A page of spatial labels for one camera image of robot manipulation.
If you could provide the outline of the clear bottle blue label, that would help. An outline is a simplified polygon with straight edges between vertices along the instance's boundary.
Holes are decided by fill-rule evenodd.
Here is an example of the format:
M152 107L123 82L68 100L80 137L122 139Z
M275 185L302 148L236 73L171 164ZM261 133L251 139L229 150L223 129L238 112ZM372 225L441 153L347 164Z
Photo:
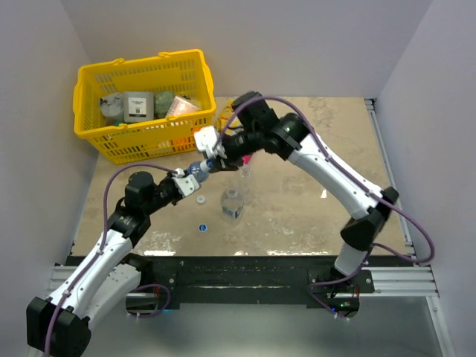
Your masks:
M213 162L211 160L195 161L189 168L189 174L193 175L198 183L205 182L211 170L213 169Z

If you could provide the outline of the clear bottle white green label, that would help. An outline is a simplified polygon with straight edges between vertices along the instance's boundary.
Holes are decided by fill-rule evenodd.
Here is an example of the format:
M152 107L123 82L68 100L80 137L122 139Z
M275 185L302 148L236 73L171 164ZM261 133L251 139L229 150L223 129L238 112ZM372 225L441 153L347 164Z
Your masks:
M242 192L237 188L225 190L221 196L220 204L224 218L230 223L238 223L244 207L244 196Z

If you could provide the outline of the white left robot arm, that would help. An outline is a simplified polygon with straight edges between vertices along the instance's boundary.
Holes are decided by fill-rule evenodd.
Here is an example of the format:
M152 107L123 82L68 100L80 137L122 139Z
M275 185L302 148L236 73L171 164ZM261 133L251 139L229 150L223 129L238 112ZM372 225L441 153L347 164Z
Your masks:
M49 296L28 304L28 345L44 356L81 356L93 324L127 292L145 292L154 283L152 271L130 256L151 215L195 189L181 169L168 170L159 183L148 172L133 173L93 249Z

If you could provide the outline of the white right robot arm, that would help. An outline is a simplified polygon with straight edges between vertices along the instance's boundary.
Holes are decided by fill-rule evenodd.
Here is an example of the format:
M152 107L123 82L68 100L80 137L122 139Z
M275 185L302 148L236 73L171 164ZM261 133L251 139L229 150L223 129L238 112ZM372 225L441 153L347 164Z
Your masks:
M357 284L356 271L371 252L399 194L392 187L373 184L339 158L298 109L279 118L268 106L269 99L257 91L238 97L232 110L243 130L232 136L221 133L212 152L228 161L260 150L276 154L314 178L344 206L350 219L341 229L343 245L331 282L336 290L348 292Z

